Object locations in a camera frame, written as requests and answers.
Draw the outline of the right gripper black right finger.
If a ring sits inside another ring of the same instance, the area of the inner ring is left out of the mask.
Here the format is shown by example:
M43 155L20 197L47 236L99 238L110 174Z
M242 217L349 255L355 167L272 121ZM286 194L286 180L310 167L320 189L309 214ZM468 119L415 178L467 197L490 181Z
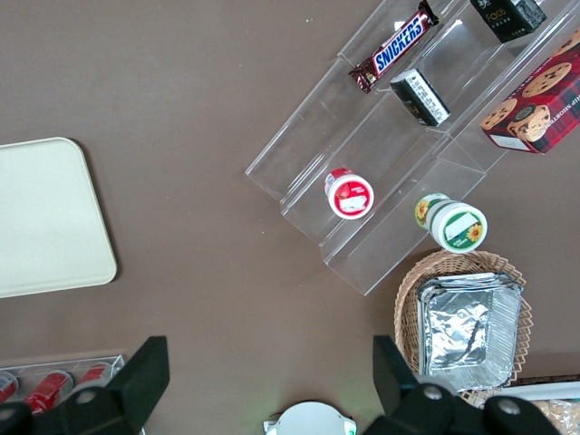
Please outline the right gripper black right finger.
M479 409L433 382L419 382L389 335L372 340L372 374L383 415L367 434L557 434L534 404L510 396Z

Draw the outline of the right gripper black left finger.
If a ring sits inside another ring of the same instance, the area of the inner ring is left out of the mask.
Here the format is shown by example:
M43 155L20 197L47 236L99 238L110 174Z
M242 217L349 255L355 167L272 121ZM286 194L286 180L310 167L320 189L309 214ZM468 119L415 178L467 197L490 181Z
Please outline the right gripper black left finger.
M85 382L52 409L1 405L3 434L138 434L169 385L165 336L151 336L107 383Z

